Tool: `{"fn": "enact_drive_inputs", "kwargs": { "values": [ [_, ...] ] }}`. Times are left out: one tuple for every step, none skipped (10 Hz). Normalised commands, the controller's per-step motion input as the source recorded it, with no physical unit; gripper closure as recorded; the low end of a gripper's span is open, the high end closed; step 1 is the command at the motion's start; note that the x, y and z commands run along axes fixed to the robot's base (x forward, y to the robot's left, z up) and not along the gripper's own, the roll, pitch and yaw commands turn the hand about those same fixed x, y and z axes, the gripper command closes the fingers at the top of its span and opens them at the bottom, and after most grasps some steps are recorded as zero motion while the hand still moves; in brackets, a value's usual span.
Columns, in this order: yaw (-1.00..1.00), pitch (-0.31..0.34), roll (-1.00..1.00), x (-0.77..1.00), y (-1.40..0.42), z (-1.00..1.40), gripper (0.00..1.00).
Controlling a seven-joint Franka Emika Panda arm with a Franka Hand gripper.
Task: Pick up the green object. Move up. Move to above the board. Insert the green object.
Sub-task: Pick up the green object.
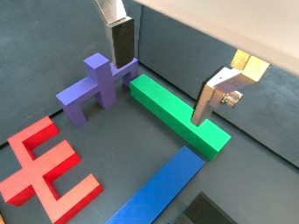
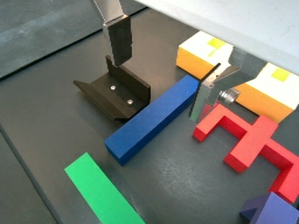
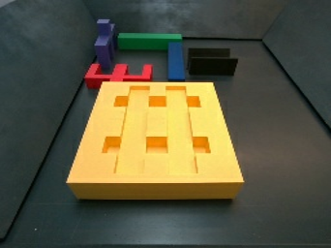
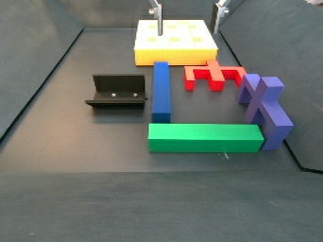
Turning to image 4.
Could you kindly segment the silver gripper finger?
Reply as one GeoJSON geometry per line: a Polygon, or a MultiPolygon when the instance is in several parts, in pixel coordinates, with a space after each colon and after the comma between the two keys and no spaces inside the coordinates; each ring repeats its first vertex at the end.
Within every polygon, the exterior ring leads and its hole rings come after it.
{"type": "Polygon", "coordinates": [[[219,31],[219,22],[224,15],[228,13],[229,0],[219,0],[213,5],[212,20],[211,20],[211,34],[219,31]]]}
{"type": "Polygon", "coordinates": [[[149,0],[151,8],[149,8],[149,15],[157,21],[157,35],[163,35],[163,6],[157,2],[157,0],[149,0]]]}

